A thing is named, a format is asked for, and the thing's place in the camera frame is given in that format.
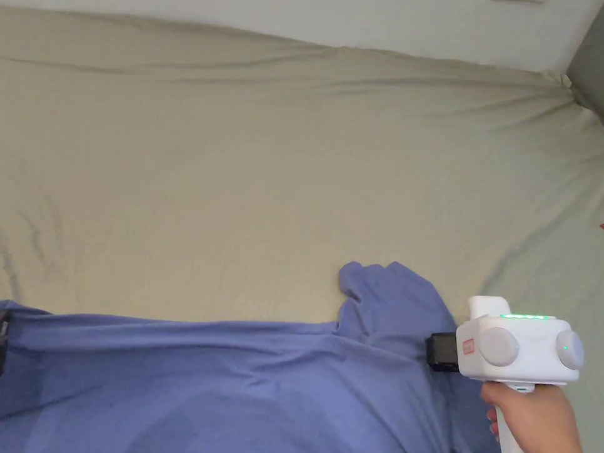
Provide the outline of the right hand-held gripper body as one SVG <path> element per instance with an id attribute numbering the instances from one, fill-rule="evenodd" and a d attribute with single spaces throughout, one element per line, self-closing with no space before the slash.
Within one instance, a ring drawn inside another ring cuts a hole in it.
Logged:
<path id="1" fill-rule="evenodd" d="M 470 318 L 455 332 L 432 333 L 426 359 L 435 371 L 505 384 L 521 394 L 538 385 L 561 387 L 578 379 L 584 351 L 571 325 L 551 315 L 514 314 L 502 297 L 474 296 Z M 501 453 L 524 453 L 499 410 Z"/>

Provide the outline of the person's right hand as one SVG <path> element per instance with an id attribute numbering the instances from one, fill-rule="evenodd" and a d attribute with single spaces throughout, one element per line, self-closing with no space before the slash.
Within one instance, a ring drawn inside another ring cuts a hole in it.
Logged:
<path id="1" fill-rule="evenodd" d="M 481 398 L 491 406 L 487 412 L 491 433 L 501 438 L 497 412 L 524 453 L 584 453 L 575 413 L 563 389 L 538 385 L 521 394 L 499 382 L 483 384 Z"/>

